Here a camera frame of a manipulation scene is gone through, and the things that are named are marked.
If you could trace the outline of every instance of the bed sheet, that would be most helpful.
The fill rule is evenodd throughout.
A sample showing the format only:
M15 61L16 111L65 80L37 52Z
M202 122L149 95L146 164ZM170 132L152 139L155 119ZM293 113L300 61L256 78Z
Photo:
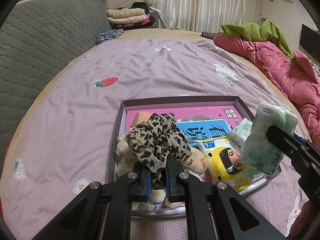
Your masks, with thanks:
M172 52L155 51L162 46ZM236 86L225 82L228 78L219 76L213 64L233 71L239 79L233 81ZM96 80L105 77L118 81L96 87ZM122 100L180 94L240 96L253 113L261 101L291 106L247 64L198 33L127 31L95 46L47 85L12 139L0 198L4 220L15 237L31 239L75 197L72 188L80 178L105 182L113 124ZM297 133L308 138L301 121ZM13 176L18 158L24 163L25 179ZM301 204L306 197L290 160L285 158L281 166L283 172L247 201L285 233L295 197L301 196ZM131 227L132 239L187 239L185 218L134 219Z

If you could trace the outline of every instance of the silver bolt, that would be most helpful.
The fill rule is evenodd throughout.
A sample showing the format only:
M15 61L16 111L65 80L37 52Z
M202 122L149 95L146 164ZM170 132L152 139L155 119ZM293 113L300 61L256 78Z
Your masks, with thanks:
M189 173L187 173L187 172L180 172L180 173L179 173L179 177L182 178L182 179L187 179L187 178L189 178Z
M135 173L135 172L129 172L128 173L128 178L129 179L135 179L137 176L138 176L138 174Z
M227 188L227 184L225 182L223 182L223 181L220 181L220 182L217 183L217 187L219 189L226 189Z
M92 189L97 189L100 186L100 183L97 181L94 181L94 182L91 182L89 186Z

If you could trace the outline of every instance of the blue patterned cloth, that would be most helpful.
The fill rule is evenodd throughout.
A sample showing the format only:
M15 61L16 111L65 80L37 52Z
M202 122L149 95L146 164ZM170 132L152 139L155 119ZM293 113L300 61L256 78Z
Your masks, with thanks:
M113 40L117 37L120 37L122 34L123 34L123 29L109 30L109 31L106 31L105 33L100 33L97 35L96 44L98 45L105 41Z

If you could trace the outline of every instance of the white curtain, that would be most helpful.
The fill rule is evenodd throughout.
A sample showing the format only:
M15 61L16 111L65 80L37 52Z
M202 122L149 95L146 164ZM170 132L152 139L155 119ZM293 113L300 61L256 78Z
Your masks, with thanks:
M245 0L146 0L163 26L195 32L220 32L223 23L242 24Z

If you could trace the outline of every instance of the green cloth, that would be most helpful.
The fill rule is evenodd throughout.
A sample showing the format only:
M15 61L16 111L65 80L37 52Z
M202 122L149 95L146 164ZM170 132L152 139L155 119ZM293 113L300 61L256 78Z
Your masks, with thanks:
M289 47L280 28L270 20L266 20L262 26L256 23L243 25L221 24L221 28L228 37L241 36L247 41L271 41L287 57L293 59L293 51Z

